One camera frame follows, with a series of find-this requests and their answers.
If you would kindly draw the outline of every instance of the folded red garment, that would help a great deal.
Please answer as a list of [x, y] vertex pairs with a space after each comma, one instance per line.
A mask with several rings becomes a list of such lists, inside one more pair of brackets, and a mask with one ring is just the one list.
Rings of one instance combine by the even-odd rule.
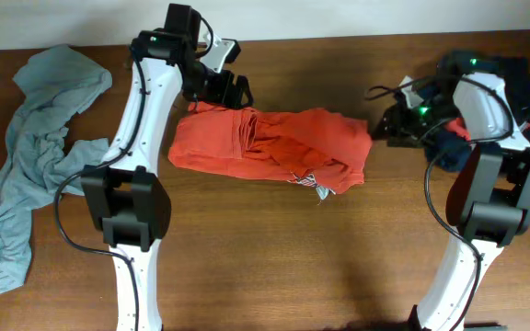
[[365, 120], [323, 108], [274, 113], [199, 103], [195, 111], [177, 127], [169, 150], [175, 166], [319, 185], [335, 193], [363, 183], [363, 166], [372, 146]]

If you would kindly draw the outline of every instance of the white background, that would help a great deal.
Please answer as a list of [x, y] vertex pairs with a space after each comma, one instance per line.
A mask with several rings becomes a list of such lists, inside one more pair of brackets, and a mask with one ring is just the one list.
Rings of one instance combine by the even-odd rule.
[[[238, 40], [530, 29], [530, 0], [179, 0]], [[0, 0], [0, 49], [126, 44], [167, 0]]]

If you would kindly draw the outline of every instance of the light blue fabric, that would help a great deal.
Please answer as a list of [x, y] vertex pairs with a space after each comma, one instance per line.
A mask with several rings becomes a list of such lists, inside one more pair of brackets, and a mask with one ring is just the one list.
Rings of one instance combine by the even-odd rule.
[[[99, 139], [78, 141], [63, 153], [64, 124], [111, 86], [109, 71], [57, 46], [32, 56], [14, 82], [26, 100], [7, 127], [7, 160], [0, 171], [0, 293], [24, 284], [32, 256], [31, 211], [51, 204], [66, 177], [98, 164], [108, 150], [107, 139]], [[65, 192], [83, 195], [78, 181]]]

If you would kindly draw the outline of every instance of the wooden table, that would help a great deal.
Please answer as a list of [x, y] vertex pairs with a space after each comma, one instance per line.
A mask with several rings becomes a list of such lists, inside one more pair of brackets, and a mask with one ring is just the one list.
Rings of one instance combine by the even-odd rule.
[[[249, 77], [257, 108], [326, 107], [374, 126], [393, 101], [364, 102], [372, 85], [434, 72], [453, 49], [530, 59], [530, 31], [242, 42], [232, 67]], [[130, 88], [124, 47], [80, 52], [108, 68], [113, 87], [69, 124], [77, 139], [111, 138]], [[23, 96], [13, 74], [37, 53], [0, 51], [0, 167], [4, 132]], [[169, 124], [169, 135], [181, 114]], [[399, 322], [428, 290], [447, 242], [422, 194], [421, 150], [376, 143], [365, 184], [319, 203], [315, 191], [176, 169], [160, 158], [173, 217], [158, 262], [166, 330], [320, 330], [350, 321]], [[455, 175], [436, 171], [443, 212]], [[66, 197], [74, 240], [104, 248], [85, 200]], [[33, 260], [25, 286], [0, 295], [0, 330], [111, 330], [117, 322], [112, 261], [61, 239], [52, 207], [34, 212]], [[530, 229], [516, 237], [480, 286], [468, 322], [530, 330]]]

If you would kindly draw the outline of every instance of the crumpled towel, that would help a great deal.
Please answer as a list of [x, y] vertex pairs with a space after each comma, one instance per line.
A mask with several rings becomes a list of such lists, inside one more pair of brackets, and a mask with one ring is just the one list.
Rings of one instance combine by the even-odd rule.
[[[6, 131], [0, 171], [0, 293], [23, 285], [31, 260], [31, 211], [52, 203], [59, 184], [98, 164], [107, 139], [78, 141], [64, 156], [64, 124], [111, 86], [111, 74], [83, 54], [57, 46], [32, 56], [14, 76], [26, 95]], [[65, 192], [82, 195], [75, 181]]]
[[260, 112], [199, 103], [196, 112], [177, 127], [168, 156], [175, 166], [321, 186], [337, 194], [363, 183], [372, 146], [365, 120], [323, 108]]

